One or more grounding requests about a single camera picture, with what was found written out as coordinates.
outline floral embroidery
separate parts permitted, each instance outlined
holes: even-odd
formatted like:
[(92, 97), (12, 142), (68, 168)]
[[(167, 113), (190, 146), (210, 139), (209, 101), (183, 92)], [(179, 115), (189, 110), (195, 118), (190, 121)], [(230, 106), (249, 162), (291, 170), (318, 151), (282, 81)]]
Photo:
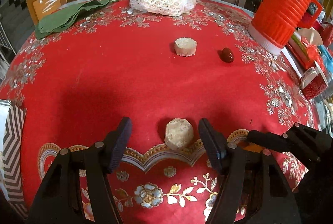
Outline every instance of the floral embroidery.
[(63, 31), (63, 33), (69, 33), (74, 30), (73, 34), (78, 33), (94, 33), (96, 32), (96, 26), (107, 26), (112, 22), (113, 13), (112, 6), (106, 7), (100, 12), (94, 12), (88, 17), (77, 21), (74, 25)]
[(159, 206), (163, 202), (162, 189), (152, 183), (139, 185), (136, 191), (134, 191), (134, 194), (135, 201), (142, 207), (153, 208)]
[(88, 220), (95, 221), (94, 220), (94, 215), (93, 215), (93, 210), (92, 210), (91, 204), (90, 204), (88, 188), (87, 187), (86, 187), (86, 189), (81, 188), (81, 192), (87, 198), (87, 200), (89, 200), (89, 202), (87, 202), (87, 203), (82, 202), (83, 210), (84, 210), (84, 216)]
[(119, 195), (119, 199), (116, 198), (115, 196), (113, 196), (114, 202), (117, 204), (117, 208), (119, 210), (119, 212), (122, 212), (124, 210), (122, 201), (124, 201), (124, 205), (125, 207), (133, 207), (133, 198), (127, 194), (127, 192), (120, 188), (120, 189), (116, 189), (116, 193), (117, 195)]
[[(217, 184), (217, 178), (215, 177), (214, 179), (212, 179), (211, 177), (209, 177), (209, 173), (203, 175), (203, 178), (205, 179), (205, 181), (200, 181), (198, 180), (197, 177), (194, 177), (194, 179), (191, 180), (191, 183), (193, 183), (195, 186), (199, 184), (202, 184), (203, 187), (200, 187), (196, 190), (197, 193), (203, 193), (205, 191), (208, 191), (210, 193), (209, 198), (206, 200), (206, 209), (204, 210), (204, 216), (205, 216), (205, 221), (207, 221), (208, 216), (214, 206), (214, 203), (216, 201), (218, 192), (214, 192), (214, 188), (216, 187)], [(244, 215), (245, 213), (245, 207), (246, 207), (246, 199), (244, 199), (243, 197), (246, 196), (244, 193), (242, 194), (242, 205), (238, 207), (237, 209), (237, 214), (240, 212), (241, 215)]]
[(158, 14), (152, 14), (147, 12), (141, 12), (139, 10), (131, 9), (129, 7), (120, 8), (121, 13), (112, 17), (113, 20), (121, 20), (120, 27), (136, 25), (139, 28), (148, 28), (150, 22), (160, 22), (162, 16)]
[(267, 85), (260, 84), (260, 88), (265, 91), (268, 96), (267, 111), (269, 115), (275, 113), (277, 109), (279, 123), (291, 127), (294, 124), (293, 116), (296, 117), (295, 121), (300, 121), (300, 117), (295, 110), (298, 109), (297, 102), (292, 99), (290, 86), (287, 86), (281, 79), (276, 81), (273, 77), (267, 79)]
[(181, 184), (180, 185), (174, 184), (171, 187), (169, 193), (165, 194), (168, 197), (168, 204), (174, 204), (179, 202), (179, 205), (181, 207), (184, 207), (185, 206), (184, 198), (188, 199), (189, 201), (197, 201), (196, 197), (188, 195), (189, 193), (192, 192), (193, 188), (194, 188), (193, 186), (188, 187), (184, 189), (184, 191), (181, 194), (177, 194), (181, 190)]
[(308, 172), (308, 169), (306, 167), (304, 167), (304, 169), (301, 168), (303, 167), (302, 163), (291, 152), (283, 154), (286, 155), (286, 158), (282, 163), (282, 165), (284, 166), (282, 172), (283, 174), (286, 174), (287, 171), (289, 171), (289, 179), (295, 179), (295, 189), (298, 186), (299, 182), (303, 179), (304, 175)]
[(313, 127), (312, 109), (299, 88), (286, 86), (281, 79), (275, 80), (272, 74), (278, 71), (288, 72), (295, 84), (299, 83), (298, 77), (294, 70), (286, 64), (283, 56), (272, 55), (255, 43), (246, 29), (251, 22), (251, 18), (231, 7), (197, 1), (204, 6), (202, 12), (209, 20), (221, 27), (225, 35), (233, 35), (235, 40), (241, 43), (236, 43), (235, 46), (242, 52), (242, 61), (244, 63), (253, 63), (255, 71), (266, 77), (267, 84), (260, 84), (260, 88), (268, 96), (266, 103), (268, 113), (272, 115), (276, 111), (279, 123), (290, 127), (295, 121), (300, 120), (300, 117), (295, 112), (298, 106), (303, 107), (305, 104), (310, 119), (307, 124)]
[(118, 171), (117, 172), (117, 179), (121, 182), (127, 181), (129, 178), (129, 174), (125, 171)]
[(200, 30), (200, 26), (207, 26), (209, 18), (201, 16), (198, 14), (196, 10), (191, 11), (190, 13), (184, 13), (180, 16), (168, 16), (168, 18), (172, 18), (174, 21), (174, 25), (176, 26), (185, 26), (189, 25), (193, 29)]
[(171, 178), (176, 175), (177, 170), (174, 167), (164, 168), (164, 175), (168, 178)]
[(24, 95), (22, 89), (28, 83), (32, 84), (35, 80), (36, 71), (43, 66), (46, 59), (43, 59), (44, 53), (42, 48), (50, 42), (57, 42), (61, 36), (57, 33), (41, 40), (37, 40), (31, 35), (20, 49), (18, 56), (23, 56), (23, 62), (14, 65), (8, 69), (6, 78), (1, 83), (1, 88), (8, 85), (10, 88), (7, 92), (8, 99), (15, 105), (22, 106)]

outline orange thermos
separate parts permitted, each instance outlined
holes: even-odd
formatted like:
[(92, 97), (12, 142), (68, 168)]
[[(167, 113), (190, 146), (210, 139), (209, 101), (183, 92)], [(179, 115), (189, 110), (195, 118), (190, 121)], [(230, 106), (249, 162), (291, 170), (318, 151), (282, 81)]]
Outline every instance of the orange thermos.
[[(318, 9), (306, 21), (302, 20), (310, 2)], [(322, 11), (317, 0), (263, 0), (248, 31), (268, 52), (278, 55), (296, 27), (310, 28)]]

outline gold embroidered pattern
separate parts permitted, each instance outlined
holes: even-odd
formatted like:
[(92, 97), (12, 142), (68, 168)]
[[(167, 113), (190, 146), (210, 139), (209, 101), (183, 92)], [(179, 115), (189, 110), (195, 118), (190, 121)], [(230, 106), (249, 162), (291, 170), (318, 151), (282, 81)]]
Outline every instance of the gold embroidered pattern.
[(39, 149), (37, 157), (37, 166), (38, 166), (38, 174), (41, 180), (45, 176), (44, 163), (46, 158), (48, 156), (55, 157), (60, 150), (61, 148), (54, 143), (46, 143)]
[(122, 202), (124, 202), (125, 207), (133, 207), (133, 199), (137, 204), (144, 208), (151, 209), (153, 207), (159, 206), (163, 201), (163, 197), (167, 197), (168, 204), (179, 203), (181, 207), (185, 207), (185, 199), (189, 201), (197, 201), (197, 198), (189, 195), (194, 187), (188, 187), (183, 190), (181, 194), (181, 184), (174, 184), (170, 188), (170, 191), (166, 194), (157, 185), (152, 183), (146, 183), (145, 185), (139, 185), (134, 191), (134, 196), (130, 196), (127, 192), (120, 188), (115, 190), (114, 201), (120, 212), (124, 210)]
[[(199, 147), (202, 147), (202, 146), (203, 146), (203, 142), (201, 141), (201, 139), (198, 139), (194, 144), (192, 144), (188, 148), (182, 149), (181, 152), (183, 154), (189, 156), (194, 151), (196, 151)], [(130, 155), (130, 156), (136, 158), (137, 160), (139, 160), (143, 164), (147, 161), (147, 159), (149, 159), (154, 154), (156, 154), (158, 152), (169, 151), (169, 150), (170, 149), (163, 143), (163, 144), (155, 145), (154, 147), (150, 148), (144, 154), (141, 154), (141, 153), (137, 152), (136, 150), (134, 150), (132, 148), (126, 148), (124, 154)]]
[(121, 182), (127, 181), (129, 179), (129, 174), (126, 171), (118, 171), (117, 179)]
[(294, 70), (284, 61), (282, 55), (275, 56), (258, 46), (247, 31), (251, 18), (236, 9), (228, 6), (221, 6), (216, 3), (202, 2), (204, 6), (203, 13), (221, 27), (225, 35), (233, 35), (238, 43), (235, 46), (242, 52), (241, 58), (244, 63), (253, 63), (255, 71), (265, 76), (267, 84), (260, 84), (260, 88), (268, 97), (267, 111), (270, 115), (277, 113), (279, 123), (290, 127), (294, 122), (300, 121), (300, 117), (295, 111), (298, 106), (307, 108), (310, 127), (314, 126), (312, 109), (308, 101), (304, 98), (302, 92), (297, 86), (291, 88), (287, 86), (282, 79), (276, 80), (273, 73), (278, 71), (287, 72), (295, 84), (299, 80)]
[(94, 33), (97, 30), (96, 26), (107, 26), (111, 23), (111, 14), (113, 11), (112, 6), (108, 6), (100, 11), (94, 12), (88, 17), (76, 22), (74, 25), (63, 31), (63, 33), (69, 33), (73, 30), (74, 35), (82, 32)]
[(36, 37), (31, 35), (20, 51), (17, 57), (23, 57), (23, 62), (9, 67), (6, 78), (1, 83), (0, 89), (3, 89), (6, 85), (9, 86), (7, 92), (7, 97), (15, 105), (21, 107), (24, 95), (22, 90), (26, 84), (33, 84), (36, 76), (36, 71), (43, 66), (46, 59), (43, 59), (44, 53), (41, 52), (44, 46), (48, 45), (50, 42), (57, 42), (60, 40), (59, 34), (54, 34), (37, 40)]
[(176, 175), (176, 172), (177, 172), (177, 170), (174, 167), (170, 166), (170, 167), (164, 168), (164, 175), (168, 178), (174, 177)]
[(139, 28), (148, 28), (149, 22), (160, 22), (162, 20), (162, 16), (158, 14), (141, 12), (129, 7), (119, 8), (121, 12), (113, 16), (112, 19), (122, 21), (120, 27), (135, 25)]
[(304, 175), (308, 172), (308, 169), (304, 167), (291, 152), (283, 154), (286, 156), (286, 158), (282, 163), (282, 166), (284, 167), (282, 172), (283, 174), (286, 174), (289, 171), (289, 179), (295, 179), (295, 187), (292, 189), (294, 190), (298, 186), (299, 182), (303, 179)]
[(84, 203), (82, 201), (83, 210), (84, 210), (84, 216), (88, 220), (95, 221), (94, 215), (93, 215), (93, 210), (92, 210), (91, 204), (90, 204), (90, 198), (89, 198), (89, 194), (88, 194), (88, 188), (87, 187), (86, 187), (86, 189), (81, 188), (81, 192), (82, 192), (83, 196), (85, 196), (86, 199), (89, 201), (87, 203)]
[(89, 147), (84, 146), (84, 145), (73, 145), (73, 146), (69, 147), (68, 149), (71, 152), (76, 152), (76, 151), (81, 151), (81, 150), (85, 150), (85, 149), (88, 149), (88, 148)]
[(191, 28), (200, 30), (201, 26), (207, 26), (209, 18), (199, 15), (197, 10), (193, 10), (190, 13), (184, 13), (180, 16), (167, 16), (167, 18), (172, 18), (174, 25), (185, 26), (189, 25)]
[(241, 140), (246, 140), (249, 130), (246, 129), (238, 129), (233, 131), (227, 138), (227, 142), (238, 143)]

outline round table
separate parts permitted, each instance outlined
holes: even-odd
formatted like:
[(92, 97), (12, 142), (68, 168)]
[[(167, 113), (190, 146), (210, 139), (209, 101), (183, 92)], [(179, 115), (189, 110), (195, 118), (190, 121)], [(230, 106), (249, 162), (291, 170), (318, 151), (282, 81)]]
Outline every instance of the round table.
[[(225, 137), (315, 125), (294, 70), (250, 37), (250, 22), (239, 7), (216, 0), (197, 0), (177, 17), (139, 12), (120, 0), (62, 33), (42, 40), (32, 34), (0, 90), (2, 99), (27, 109), (21, 146), (27, 206), (61, 148), (86, 149), (129, 116), (132, 136), (109, 176), (124, 223), (204, 223), (221, 182), (199, 139), (200, 118)], [(194, 56), (176, 55), (181, 37), (198, 42)], [(233, 63), (219, 58), (224, 47), (233, 51)], [(192, 144), (181, 152), (164, 144), (173, 118), (194, 128)], [(306, 168), (290, 153), (275, 157), (295, 188)], [(93, 219), (84, 170), (80, 176), (86, 217)], [(236, 218), (245, 210), (242, 202)]]

